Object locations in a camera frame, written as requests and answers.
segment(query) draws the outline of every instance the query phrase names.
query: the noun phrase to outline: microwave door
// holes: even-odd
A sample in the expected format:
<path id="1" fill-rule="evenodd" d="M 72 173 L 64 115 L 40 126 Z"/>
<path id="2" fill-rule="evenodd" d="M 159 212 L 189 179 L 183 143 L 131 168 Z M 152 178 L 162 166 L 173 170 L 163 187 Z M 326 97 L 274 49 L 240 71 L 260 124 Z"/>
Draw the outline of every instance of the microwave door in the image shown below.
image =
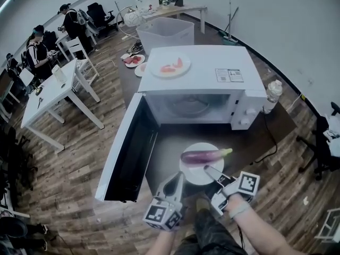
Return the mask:
<path id="1" fill-rule="evenodd" d="M 144 96 L 135 93 L 107 157 L 96 199 L 137 200 L 158 129 Z"/>

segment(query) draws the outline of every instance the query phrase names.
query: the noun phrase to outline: small plate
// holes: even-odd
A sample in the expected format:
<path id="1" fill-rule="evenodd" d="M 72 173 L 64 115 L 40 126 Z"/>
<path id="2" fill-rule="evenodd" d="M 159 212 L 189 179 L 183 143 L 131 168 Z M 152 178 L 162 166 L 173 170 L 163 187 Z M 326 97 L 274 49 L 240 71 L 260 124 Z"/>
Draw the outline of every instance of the small plate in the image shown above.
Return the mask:
<path id="1" fill-rule="evenodd" d="M 137 57 L 141 57 L 142 59 L 140 61 L 138 61 L 137 63 L 131 63 L 131 64 L 125 64 L 127 68 L 135 68 L 138 65 L 142 64 L 145 61 L 145 57 L 144 55 L 135 55 Z"/>
<path id="2" fill-rule="evenodd" d="M 202 151 L 202 150 L 218 150 L 218 148 L 213 146 L 210 143 L 199 142 L 199 143 L 192 144 L 187 149 L 185 149 L 184 152 L 187 152 L 187 151 Z M 220 160 L 216 161 L 215 163 L 209 164 L 209 165 L 211 167 L 219 170 L 220 172 L 223 172 L 224 160 L 220 159 Z M 189 181 L 192 184 L 195 184 L 195 185 L 207 185 L 207 184 L 210 184 L 211 182 L 214 181 L 204 171 L 204 166 L 191 168 L 191 167 L 187 167 L 180 160 L 180 170 L 184 173 L 186 180 Z"/>
<path id="3" fill-rule="evenodd" d="M 181 68 L 176 68 L 174 65 L 178 63 L 179 58 L 182 60 L 183 65 Z M 161 72 L 161 68 L 167 65 L 168 68 L 174 71 L 167 73 Z M 187 55 L 181 52 L 162 52 L 154 56 L 154 59 L 150 62 L 149 69 L 153 75 L 159 78 L 169 79 L 186 74 L 190 66 L 191 61 Z"/>
<path id="4" fill-rule="evenodd" d="M 144 73 L 145 73 L 145 67 L 146 67 L 146 66 L 147 66 L 147 62 L 144 62 L 144 63 L 138 65 L 138 66 L 136 67 L 136 69 L 134 69 L 135 75 L 138 76 L 138 77 L 142 77 L 142 76 L 144 75 Z"/>

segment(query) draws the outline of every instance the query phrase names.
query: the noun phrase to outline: jeans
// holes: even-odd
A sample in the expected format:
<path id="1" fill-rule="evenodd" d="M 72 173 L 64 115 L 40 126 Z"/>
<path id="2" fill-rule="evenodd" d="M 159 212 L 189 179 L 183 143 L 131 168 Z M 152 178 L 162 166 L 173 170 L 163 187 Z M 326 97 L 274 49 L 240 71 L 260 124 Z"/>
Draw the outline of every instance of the jeans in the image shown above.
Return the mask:
<path id="1" fill-rule="evenodd" d="M 174 255 L 247 255 L 207 209 L 195 217 L 195 234 L 185 238 Z"/>

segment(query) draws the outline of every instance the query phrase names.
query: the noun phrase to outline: water bottle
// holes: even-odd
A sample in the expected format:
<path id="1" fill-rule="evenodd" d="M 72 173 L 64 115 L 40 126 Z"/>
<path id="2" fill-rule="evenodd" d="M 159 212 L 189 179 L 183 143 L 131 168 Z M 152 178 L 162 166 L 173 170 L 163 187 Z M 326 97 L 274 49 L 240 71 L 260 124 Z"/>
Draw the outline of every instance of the water bottle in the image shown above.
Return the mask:
<path id="1" fill-rule="evenodd" d="M 268 85 L 267 89 L 267 101 L 263 106 L 263 112 L 268 114 L 275 107 L 280 96 L 282 95 L 282 83 L 279 80 L 275 80 Z"/>
<path id="2" fill-rule="evenodd" d="M 56 80 L 62 84 L 64 84 L 67 81 L 67 78 L 63 71 L 60 69 L 58 65 L 55 65 L 52 69 L 52 74 L 56 78 Z"/>

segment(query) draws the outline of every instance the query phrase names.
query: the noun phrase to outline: eggplant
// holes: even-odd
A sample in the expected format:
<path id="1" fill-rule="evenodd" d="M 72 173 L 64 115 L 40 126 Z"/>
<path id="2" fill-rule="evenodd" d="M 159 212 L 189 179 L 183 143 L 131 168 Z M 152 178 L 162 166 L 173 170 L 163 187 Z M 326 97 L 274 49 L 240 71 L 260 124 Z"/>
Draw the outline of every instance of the eggplant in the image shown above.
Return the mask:
<path id="1" fill-rule="evenodd" d="M 187 151 L 181 154 L 181 161 L 185 164 L 193 166 L 206 165 L 223 159 L 231 152 L 233 152 L 232 148 L 205 151 Z"/>

